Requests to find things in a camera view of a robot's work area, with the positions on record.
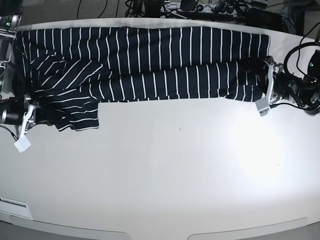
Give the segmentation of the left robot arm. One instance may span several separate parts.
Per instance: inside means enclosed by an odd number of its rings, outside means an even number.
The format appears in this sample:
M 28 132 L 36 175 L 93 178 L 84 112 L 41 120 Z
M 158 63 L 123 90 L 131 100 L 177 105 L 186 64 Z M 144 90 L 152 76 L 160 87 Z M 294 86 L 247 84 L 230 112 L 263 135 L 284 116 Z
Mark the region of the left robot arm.
M 303 110 L 310 116 L 320 113 L 320 51 L 316 50 L 307 66 L 307 72 L 299 68 L 301 50 L 307 47 L 320 46 L 320 33 L 314 41 L 304 43 L 303 37 L 298 46 L 291 49 L 284 58 L 284 63 L 276 63 L 269 56 L 263 65 L 264 80 L 261 81 L 261 89 L 265 95 L 255 102 L 261 116 L 280 105 L 288 105 Z M 298 52 L 296 61 L 297 70 L 303 77 L 298 77 L 289 72 L 288 62 L 291 56 Z

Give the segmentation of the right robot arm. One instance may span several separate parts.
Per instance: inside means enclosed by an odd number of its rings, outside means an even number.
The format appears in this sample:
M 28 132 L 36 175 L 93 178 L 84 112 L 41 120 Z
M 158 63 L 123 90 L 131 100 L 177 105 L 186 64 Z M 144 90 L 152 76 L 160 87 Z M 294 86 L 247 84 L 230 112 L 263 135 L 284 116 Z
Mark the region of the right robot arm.
M 0 127 L 15 140 L 39 124 L 36 113 L 40 108 L 26 94 L 25 77 L 11 60 L 22 14 L 22 0 L 0 2 Z

